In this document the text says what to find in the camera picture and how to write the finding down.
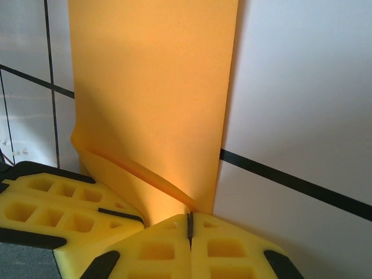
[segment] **black stripe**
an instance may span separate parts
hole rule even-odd
[[[37,234],[35,232],[28,231],[18,231],[11,228],[0,228],[0,242],[50,250],[67,244],[67,240],[63,237]]]
[[[6,157],[4,154],[2,155],[4,156],[5,160],[11,165],[11,166],[14,166],[14,163],[8,158]]]
[[[21,71],[17,71],[15,69],[6,67],[2,64],[0,64],[0,69],[7,71],[8,73],[14,74],[18,77],[24,78],[25,80],[32,81],[33,83],[36,83],[40,86],[49,88],[50,90],[54,90],[55,92],[61,93],[64,96],[70,97],[70,98],[75,98],[75,94],[73,91],[67,90],[65,88],[59,87],[57,85],[52,85],[51,83],[48,83],[44,80],[40,80],[39,78],[30,76],[29,74],[22,73]]]
[[[19,162],[14,167],[10,167],[7,171],[0,173],[0,182],[4,179],[16,180],[21,176],[32,176],[33,174],[39,173],[49,173],[54,176],[61,176],[85,183],[95,184],[95,180],[92,177],[29,161]]]
[[[120,253],[115,250],[96,257],[80,279],[108,279],[119,258]]]
[[[58,128],[57,128],[57,115],[56,115],[56,99],[54,94],[54,77],[53,77],[53,63],[52,63],[52,47],[51,47],[51,34],[49,31],[49,13],[48,13],[48,0],[44,0],[45,9],[45,27],[46,27],[46,41],[48,43],[48,56],[49,56],[49,70],[51,73],[51,84],[52,84],[52,107],[53,107],[53,122],[54,122],[54,137],[56,142],[56,157],[57,157],[57,168],[60,168],[59,163],[59,145],[58,145]]]
[[[10,124],[9,124],[8,107],[6,106],[5,90],[4,90],[4,83],[3,83],[3,81],[2,81],[1,70],[0,70],[0,80],[1,80],[2,95],[3,95],[3,97],[4,97],[4,107],[5,107],[5,114],[6,114],[6,122],[7,122],[7,124],[8,124],[10,146],[12,147],[13,163],[15,164],[15,163],[16,163],[16,159],[14,158],[14,149],[13,149],[12,133],[10,132]]]
[[[194,214],[190,212],[187,214],[187,238],[190,242],[190,250],[192,246],[192,237],[194,236]]]
[[[290,189],[372,221],[372,206],[221,149],[220,159]]]
[[[289,257],[273,250],[266,250],[263,252],[263,254],[265,255],[278,279],[303,279],[300,271],[298,271]]]
[[[117,211],[109,210],[109,209],[105,209],[105,208],[98,208],[98,212],[114,215],[114,216],[117,216],[117,217],[132,219],[132,220],[135,220],[135,221],[140,221],[142,224],[145,224],[144,220],[142,218],[140,218],[139,216],[136,216],[136,215],[117,212]]]

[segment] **black corner pad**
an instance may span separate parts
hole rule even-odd
[[[0,242],[50,250],[67,244],[67,240],[63,237],[18,231],[11,228],[0,228]]]
[[[289,257],[272,250],[266,250],[263,253],[278,279],[303,279]]]
[[[122,217],[122,218],[127,218],[127,219],[140,221],[143,225],[145,224],[144,220],[141,217],[136,216],[136,215],[117,212],[117,211],[110,210],[110,209],[105,209],[105,208],[98,208],[98,212],[109,214],[109,215],[114,215],[114,216],[117,216],[117,217]]]
[[[3,193],[8,187],[9,187],[9,184],[0,182],[0,194]]]
[[[120,253],[114,250],[96,257],[80,279],[108,279],[119,258]]]
[[[21,176],[30,176],[39,173],[49,173],[54,174],[55,176],[62,176],[85,183],[95,184],[95,180],[92,177],[29,161],[19,162],[13,167],[7,169],[7,171],[0,173],[0,181],[3,181],[4,179],[16,180]]]

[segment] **square cutout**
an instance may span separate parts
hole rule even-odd
[[[211,266],[210,279],[257,279],[251,267]]]
[[[117,208],[121,208],[121,209],[125,209],[126,207],[124,205],[122,205],[120,202],[116,202],[115,203],[115,207]]]
[[[68,196],[69,198],[72,197],[76,190],[75,186],[69,185],[69,184],[62,184],[58,189],[55,191],[55,194],[61,195],[61,196]]]
[[[139,255],[140,260],[173,260],[174,244],[169,242],[144,243]]]
[[[170,279],[171,276],[169,273],[140,273],[140,272],[131,272],[128,279]]]
[[[64,211],[62,210],[51,208],[45,209],[39,214],[35,224],[56,227],[63,214]]]
[[[211,223],[211,222],[208,222],[208,221],[205,221],[205,222],[203,223],[203,227],[205,227],[205,228],[218,228],[217,225],[215,225],[215,224],[213,224],[213,223]]]
[[[244,257],[242,244],[235,239],[211,239],[208,241],[208,257]]]
[[[89,202],[100,202],[102,199],[102,193],[96,190],[84,188],[79,198]]]
[[[121,224],[121,223],[118,223],[118,222],[115,222],[115,221],[113,221],[113,222],[111,222],[110,224],[109,224],[109,227],[110,228],[117,228],[117,227],[120,227],[120,226],[122,226],[123,224]]]
[[[45,178],[35,178],[30,181],[28,184],[29,188],[43,191],[43,192],[48,192],[51,186],[53,185],[54,181],[45,179]]]
[[[78,231],[80,233],[88,233],[92,230],[94,219],[80,214],[70,216],[66,224],[66,229],[70,231]]]
[[[5,216],[9,220],[26,222],[28,218],[34,213],[37,206],[25,202],[14,202],[8,205],[5,210]]]

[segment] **white tile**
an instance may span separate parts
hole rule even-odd
[[[48,0],[54,84],[74,91],[67,0]]]
[[[8,129],[8,121],[6,118],[5,99],[2,92],[0,82],[0,148],[2,153],[11,161],[13,161],[12,146],[10,143],[10,135]]]
[[[16,163],[56,166],[51,90],[2,71]]]
[[[50,82],[42,0],[0,1],[0,64]]]
[[[59,93],[56,93],[55,101],[60,168],[79,173],[78,154],[70,140],[75,126],[75,101]]]
[[[305,278],[372,274],[372,222],[226,162],[213,213],[283,247]]]
[[[225,148],[372,204],[370,1],[251,0]]]

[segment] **tile grout line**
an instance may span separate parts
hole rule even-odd
[[[14,148],[13,148],[12,133],[10,132],[10,124],[9,124],[8,107],[7,107],[7,105],[6,105],[5,90],[4,90],[4,83],[3,83],[3,81],[2,81],[1,69],[0,69],[0,81],[1,81],[2,95],[3,95],[3,97],[4,97],[4,107],[5,107],[5,114],[6,114],[6,122],[8,123],[8,131],[9,131],[10,146],[12,147],[13,164],[15,164],[15,163],[16,163],[16,159],[15,159],[15,157],[14,157]]]
[[[49,14],[48,14],[48,0],[44,0],[45,9],[45,27],[46,27],[46,41],[48,44],[48,56],[49,56],[49,69],[51,73],[51,84],[52,84],[52,107],[53,107],[53,122],[54,122],[54,136],[56,142],[56,158],[57,158],[57,168],[60,168],[59,162],[59,145],[58,145],[58,128],[57,128],[57,115],[56,115],[56,100],[54,93],[54,78],[53,78],[53,63],[52,63],[52,48],[51,48],[51,35],[49,30]]]
[[[342,195],[301,178],[276,170],[230,151],[221,149],[220,160],[233,164],[246,171],[274,181],[294,191],[300,192],[328,205],[335,206],[355,216],[372,221],[372,205]]]
[[[0,64],[0,69],[6,71],[8,73],[14,74],[14,75],[16,75],[18,77],[21,77],[21,78],[23,78],[25,80],[31,81],[32,83],[36,83],[36,84],[38,84],[40,86],[46,87],[46,88],[48,88],[50,90],[51,89],[54,89],[55,92],[58,92],[58,93],[66,96],[66,97],[69,97],[69,98],[72,98],[72,99],[75,98],[75,94],[71,90],[62,88],[62,87],[57,86],[55,84],[52,85],[51,83],[49,83],[47,81],[40,80],[39,78],[30,76],[29,74],[22,73],[20,71],[17,71],[15,69],[12,69],[12,68],[7,67],[7,66],[2,65],[2,64]]]

